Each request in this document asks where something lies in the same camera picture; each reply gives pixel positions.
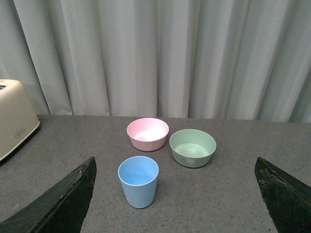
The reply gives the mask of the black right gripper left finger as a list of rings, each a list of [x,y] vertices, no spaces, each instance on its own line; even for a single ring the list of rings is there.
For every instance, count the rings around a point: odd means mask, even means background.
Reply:
[[[78,233],[87,215],[96,179],[94,157],[0,224],[2,233]]]

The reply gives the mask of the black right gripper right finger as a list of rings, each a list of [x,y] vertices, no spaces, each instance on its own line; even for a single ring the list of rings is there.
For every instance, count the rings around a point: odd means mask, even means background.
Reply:
[[[255,176],[262,199],[279,233],[311,231],[311,188],[259,157]]]

